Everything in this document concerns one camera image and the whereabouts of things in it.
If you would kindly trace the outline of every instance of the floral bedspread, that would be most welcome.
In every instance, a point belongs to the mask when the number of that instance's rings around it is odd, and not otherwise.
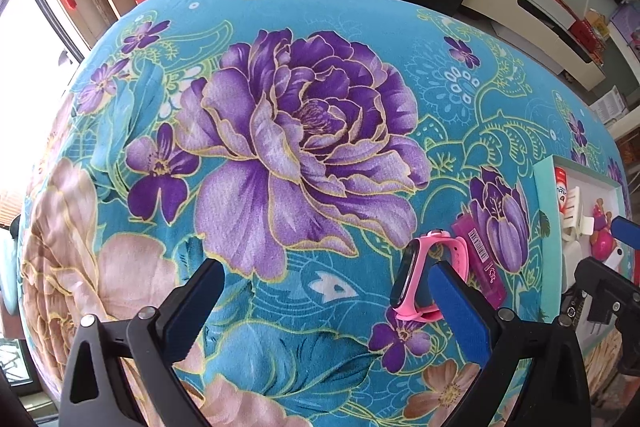
[[[132,317],[214,257],[224,293],[175,366],[212,425],[439,427],[478,367],[445,321],[389,309],[400,251],[468,210],[505,304],[541,319],[532,166],[550,154],[622,181],[566,87],[457,20],[396,0],[149,0],[81,65],[33,171],[34,361],[59,392],[82,315]]]

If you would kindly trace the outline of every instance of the barcode sticker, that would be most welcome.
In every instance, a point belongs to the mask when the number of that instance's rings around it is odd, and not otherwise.
[[[487,259],[489,259],[489,254],[484,248],[484,245],[482,244],[482,240],[480,239],[478,232],[476,232],[476,229],[473,229],[471,232],[469,232],[469,239],[471,239],[471,242],[474,244],[474,247],[476,247],[476,251],[480,256],[480,261],[482,263],[485,263]]]

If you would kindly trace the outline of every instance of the toy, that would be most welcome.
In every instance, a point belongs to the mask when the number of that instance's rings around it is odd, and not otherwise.
[[[598,261],[606,261],[617,246],[611,235],[611,212],[605,212],[602,198],[596,200],[593,207],[594,232],[591,234],[591,255]]]
[[[424,268],[429,250],[438,243],[449,248],[451,263],[460,277],[466,281],[469,275],[469,257],[462,237],[451,237],[446,230],[434,229],[427,235],[412,239],[402,251],[402,261],[389,298],[391,307],[401,321],[435,322],[442,318],[436,304],[421,306],[416,299],[420,280],[428,273]]]

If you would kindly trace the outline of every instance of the black clamp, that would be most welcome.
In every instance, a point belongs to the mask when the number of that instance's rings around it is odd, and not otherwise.
[[[617,317],[616,329],[622,334],[618,371],[640,377],[640,289],[593,257],[578,263],[575,286],[591,295],[598,308]]]
[[[429,286],[465,356],[482,368],[444,427],[489,425],[523,359],[532,361],[509,427],[591,425],[584,363],[569,317],[546,324],[521,321],[508,308],[496,311],[446,262],[431,267]]]
[[[166,427],[210,427],[171,365],[187,356],[224,283],[222,264],[207,259],[158,309],[146,306],[127,321],[82,317],[66,366],[60,425],[146,426],[119,360],[126,358]]]

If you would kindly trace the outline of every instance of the violet flower print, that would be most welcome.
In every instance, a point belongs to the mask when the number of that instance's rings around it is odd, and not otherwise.
[[[578,147],[585,147],[587,145],[587,137],[584,135],[584,125],[582,122],[577,120],[571,112],[569,113],[569,120],[567,123],[569,124],[569,129],[571,129],[571,133],[574,135],[574,140],[578,144]]]
[[[406,197],[430,164],[406,135],[417,103],[400,72],[332,31],[294,39],[261,30],[194,80],[175,114],[176,141],[226,163],[202,181],[194,211],[207,253],[248,277],[279,280],[286,249],[358,254],[345,225],[396,248],[417,219]]]
[[[129,35],[128,37],[124,37],[124,46],[122,47],[123,53],[130,53],[136,48],[142,49],[146,48],[149,44],[156,42],[160,35],[156,35],[161,31],[164,31],[169,27],[170,21],[162,21],[155,26],[152,26],[151,21],[147,21],[142,23],[133,35]]]
[[[580,165],[584,165],[585,167],[589,166],[587,161],[587,155],[584,152],[578,153],[575,149],[571,149],[571,159],[579,163]]]
[[[481,177],[471,178],[469,208],[478,233],[494,260],[516,273],[529,256],[529,211],[518,181],[509,187],[500,172],[482,168]]]
[[[175,145],[173,128],[163,123],[156,140],[141,136],[130,143],[125,162],[131,170],[146,174],[129,191],[127,203],[131,214],[150,219],[160,196],[162,215],[167,223],[172,223],[189,192],[182,178],[198,169],[200,158]]]
[[[369,350],[384,350],[382,367],[390,373],[397,373],[404,365],[406,352],[415,357],[426,355],[431,349],[431,337],[420,331],[424,323],[418,321],[401,321],[396,312],[386,310],[386,323],[373,326],[369,339]]]
[[[105,99],[105,94],[113,96],[116,94],[116,83],[113,77],[129,62],[128,58],[118,60],[113,66],[101,65],[89,79],[89,83],[82,88],[76,98],[78,113],[88,114],[101,107]]]
[[[631,204],[629,204],[628,186],[626,185],[626,178],[622,175],[620,165],[613,158],[609,157],[607,163],[607,176],[612,180],[617,181],[622,186],[622,196],[625,200],[625,212],[627,216],[631,215]]]
[[[451,37],[444,37],[444,40],[451,46],[449,49],[451,57],[459,62],[464,62],[470,70],[480,67],[480,59],[473,54],[471,48],[463,41],[452,39]]]

